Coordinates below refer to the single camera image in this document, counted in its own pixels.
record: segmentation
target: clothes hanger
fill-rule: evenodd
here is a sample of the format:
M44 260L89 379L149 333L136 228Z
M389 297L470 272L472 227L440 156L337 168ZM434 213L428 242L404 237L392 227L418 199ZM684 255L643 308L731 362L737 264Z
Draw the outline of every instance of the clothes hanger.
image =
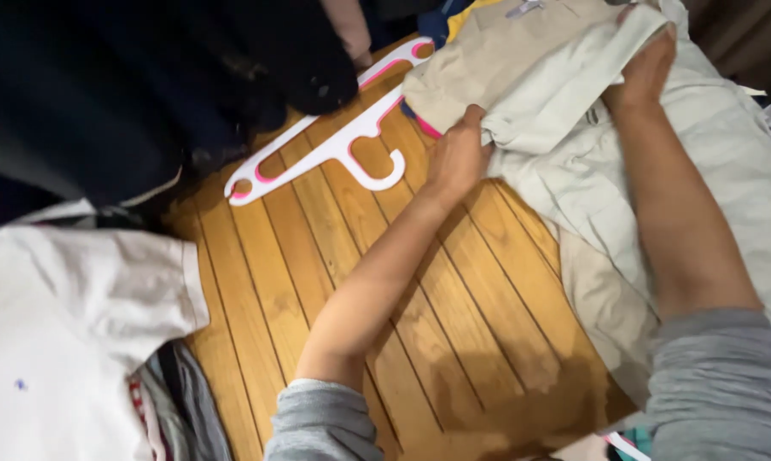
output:
M385 58L379 60L374 66L360 74L357 78L360 89L363 89L398 62L409 61L413 66L416 66L425 61L428 58L419 58L417 56L419 48L422 45L432 44L433 42L431 38L419 37L397 47L388 53ZM297 134L308 128L319 117L305 116L246 160L229 178L223 194L229 198L229 203L232 205L246 205L331 158L339 160L349 170L354 179L366 189L385 190L392 187L405 172L405 158L402 156L402 153L396 149L392 151L390 156L393 161L393 171L383 179L376 179L370 177L351 154L351 144L360 136L376 137L380 135L380 121L399 104L401 99L402 84L392 89L373 106L362 112L359 117L350 121L328 140L320 144L312 152L309 152L306 157L283 172L283 174L275 178L267 178L261 175L260 164L272 153L277 152L278 149L291 141ZM252 190L248 193L235 192L235 185L238 181L249 181L252 184Z

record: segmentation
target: person's left hand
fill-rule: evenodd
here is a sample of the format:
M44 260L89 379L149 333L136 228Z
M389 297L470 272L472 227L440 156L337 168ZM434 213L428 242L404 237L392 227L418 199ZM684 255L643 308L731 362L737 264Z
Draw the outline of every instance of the person's left hand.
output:
M484 177L493 144L482 146L485 110L471 104L462 120L428 149L430 157L425 187L443 206L453 208Z

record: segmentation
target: clothing tag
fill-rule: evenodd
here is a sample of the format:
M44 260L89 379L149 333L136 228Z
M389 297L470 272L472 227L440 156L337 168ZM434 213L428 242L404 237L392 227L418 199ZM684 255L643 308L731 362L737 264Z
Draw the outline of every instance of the clothing tag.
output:
M534 8L544 9L542 0L527 0L522 5L514 6L509 12L505 13L505 17L507 19L514 19L524 15L526 12L529 12Z

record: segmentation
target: yellow fabric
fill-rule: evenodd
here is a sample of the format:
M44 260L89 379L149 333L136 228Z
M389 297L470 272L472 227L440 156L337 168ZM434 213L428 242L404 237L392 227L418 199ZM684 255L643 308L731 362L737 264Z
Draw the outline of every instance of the yellow fabric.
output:
M459 34L459 29L462 28L462 25L465 24L465 20L468 19L468 16L471 15L471 10L474 8L479 8L482 6L487 5L493 5L494 3L502 2L502 0L476 0L473 2L470 6L465 8L465 10L461 13L459 13L456 16L451 16L448 18L448 41L446 41L446 44L450 44L454 37Z

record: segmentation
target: light gray shirt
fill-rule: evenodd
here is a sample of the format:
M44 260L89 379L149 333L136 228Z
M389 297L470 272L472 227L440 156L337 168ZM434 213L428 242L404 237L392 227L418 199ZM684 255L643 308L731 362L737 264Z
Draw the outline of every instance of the light gray shirt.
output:
M771 325L762 313L710 309L670 320L653 361L653 459L771 461ZM383 458L365 399L344 385L297 380L277 409L267 461Z

